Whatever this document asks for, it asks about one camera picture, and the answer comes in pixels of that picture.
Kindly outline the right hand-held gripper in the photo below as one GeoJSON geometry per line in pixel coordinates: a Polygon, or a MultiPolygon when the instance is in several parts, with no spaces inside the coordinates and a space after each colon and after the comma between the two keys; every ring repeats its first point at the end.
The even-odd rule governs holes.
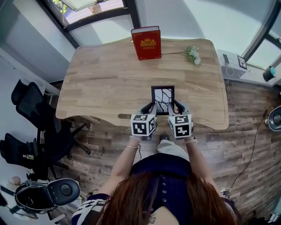
{"type": "Polygon", "coordinates": [[[173,105],[171,102],[169,102],[169,128],[176,139],[190,137],[193,128],[193,122],[189,112],[189,107],[187,104],[181,101],[174,100],[174,103],[177,107],[178,113],[174,112],[173,105]]]}

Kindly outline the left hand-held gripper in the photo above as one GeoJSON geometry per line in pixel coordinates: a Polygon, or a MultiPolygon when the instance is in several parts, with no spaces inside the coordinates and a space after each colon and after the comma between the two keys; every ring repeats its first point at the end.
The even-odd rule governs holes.
{"type": "Polygon", "coordinates": [[[140,107],[136,114],[131,115],[130,126],[132,135],[140,138],[142,141],[150,141],[157,127],[156,114],[156,103],[150,102],[140,107]]]}

